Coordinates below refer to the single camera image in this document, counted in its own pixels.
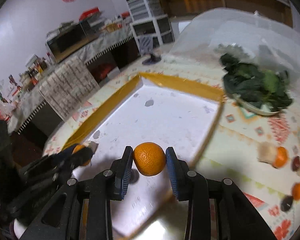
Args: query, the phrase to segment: white tray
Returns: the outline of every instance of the white tray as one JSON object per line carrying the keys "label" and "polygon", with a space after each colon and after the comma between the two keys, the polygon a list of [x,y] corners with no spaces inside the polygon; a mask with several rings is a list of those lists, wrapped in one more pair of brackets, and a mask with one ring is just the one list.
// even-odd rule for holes
{"label": "white tray", "polygon": [[[142,78],[135,89],[85,138],[99,144],[91,165],[73,171],[78,180],[91,179],[122,157],[126,146],[134,149],[154,142],[165,151],[172,146],[188,164],[200,150],[217,117],[220,102],[162,88]],[[121,202],[111,202],[112,225],[131,236],[171,194],[166,168],[158,175],[129,185]]]}

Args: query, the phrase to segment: bottle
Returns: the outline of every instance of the bottle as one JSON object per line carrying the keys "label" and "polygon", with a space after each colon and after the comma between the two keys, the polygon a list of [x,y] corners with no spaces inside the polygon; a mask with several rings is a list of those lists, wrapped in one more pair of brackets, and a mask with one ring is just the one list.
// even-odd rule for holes
{"label": "bottle", "polygon": [[36,61],[36,63],[35,63],[35,68],[36,68],[36,70],[37,70],[39,73],[42,73],[42,72],[43,72],[43,69],[42,69],[42,67],[40,66],[40,64],[39,64],[38,61]]}
{"label": "bottle", "polygon": [[31,78],[31,82],[32,82],[32,84],[33,84],[33,86],[35,86],[37,83],[38,83],[38,81],[36,80],[36,78],[34,77],[34,71],[29,67],[29,69],[31,70],[31,71],[29,71],[29,73],[28,73],[28,75],[29,75],[29,77]]}
{"label": "bottle", "polygon": [[43,71],[45,71],[48,68],[47,63],[46,63],[46,59],[44,57],[41,58],[40,65],[41,65],[41,68],[42,68]]}
{"label": "bottle", "polygon": [[0,100],[3,102],[3,103],[8,103],[8,101],[2,96],[2,93],[0,92]]}
{"label": "bottle", "polygon": [[42,70],[42,68],[40,67],[40,69],[41,69],[41,72],[37,72],[37,74],[35,74],[34,75],[34,78],[39,82],[39,80],[41,80],[41,78],[42,78],[42,75],[41,75],[41,73],[43,72],[43,70]]}
{"label": "bottle", "polygon": [[47,56],[48,56],[48,62],[49,62],[49,64],[50,64],[50,66],[53,66],[54,65],[54,60],[53,60],[53,58],[51,57],[51,55],[50,55],[50,53],[49,52],[47,52]]}
{"label": "bottle", "polygon": [[30,82],[27,85],[27,89],[29,91],[31,91],[34,88],[33,82],[32,82],[32,76],[31,76],[31,72],[29,70],[26,71],[26,74],[28,74],[29,78],[30,78]]}
{"label": "bottle", "polygon": [[32,64],[32,67],[30,69],[31,69],[31,75],[33,77],[35,77],[35,75],[38,73],[38,71],[37,71],[34,63]]}

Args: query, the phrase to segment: dark green leafy vegetable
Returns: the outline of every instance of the dark green leafy vegetable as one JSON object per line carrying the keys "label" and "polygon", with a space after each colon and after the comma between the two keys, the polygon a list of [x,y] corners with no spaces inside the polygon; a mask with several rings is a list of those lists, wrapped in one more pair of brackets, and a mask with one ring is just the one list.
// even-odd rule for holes
{"label": "dark green leafy vegetable", "polygon": [[257,65],[240,62],[228,53],[221,56],[220,62],[227,71],[223,76],[227,93],[239,94],[242,100],[257,108],[266,104],[272,112],[291,105],[293,100],[287,95],[287,71],[278,75],[271,70],[260,71]]}
{"label": "dark green leafy vegetable", "polygon": [[268,90],[271,93],[275,93],[278,88],[279,78],[273,71],[266,70],[265,77],[263,78],[263,83],[265,90]]}

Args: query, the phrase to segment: white container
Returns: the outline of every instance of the white container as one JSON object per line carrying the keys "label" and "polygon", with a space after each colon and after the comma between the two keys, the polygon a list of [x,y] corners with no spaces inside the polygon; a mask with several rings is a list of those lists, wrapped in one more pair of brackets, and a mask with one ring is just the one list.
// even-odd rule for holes
{"label": "white container", "polygon": [[130,26],[138,49],[140,36],[144,34],[153,36],[154,48],[174,41],[167,14],[134,21]]}
{"label": "white container", "polygon": [[133,21],[164,14],[159,0],[129,0],[127,5]]}
{"label": "white container", "polygon": [[[190,164],[201,152],[218,116],[219,104],[142,78],[83,140],[99,146],[91,164],[73,170],[73,176],[79,181],[91,179],[121,158],[127,145],[134,149],[143,142],[154,142],[163,150],[173,146],[178,158]],[[166,168],[156,176],[140,175],[135,184],[129,185],[124,201],[111,202],[113,230],[130,238],[164,203],[169,192]]]}

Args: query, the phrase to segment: metal screw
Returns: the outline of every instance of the metal screw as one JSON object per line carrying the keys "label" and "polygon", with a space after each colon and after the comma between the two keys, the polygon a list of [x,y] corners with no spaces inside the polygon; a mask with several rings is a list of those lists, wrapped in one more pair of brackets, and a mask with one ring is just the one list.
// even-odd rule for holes
{"label": "metal screw", "polygon": [[226,185],[231,185],[232,184],[232,180],[231,179],[224,179],[223,183]]}
{"label": "metal screw", "polygon": [[58,173],[53,174],[52,180],[55,181],[58,177]]}
{"label": "metal screw", "polygon": [[197,173],[196,173],[195,171],[188,171],[188,172],[187,172],[187,175],[188,175],[189,177],[195,177],[195,176],[197,176]]}
{"label": "metal screw", "polygon": [[77,180],[74,179],[74,178],[68,179],[68,181],[67,181],[67,184],[68,184],[69,186],[72,186],[72,185],[74,185],[74,184],[76,184],[76,183],[77,183]]}
{"label": "metal screw", "polygon": [[106,177],[109,177],[109,176],[111,176],[112,174],[113,174],[113,172],[112,172],[111,170],[105,170],[105,171],[103,172],[103,175],[106,176]]}

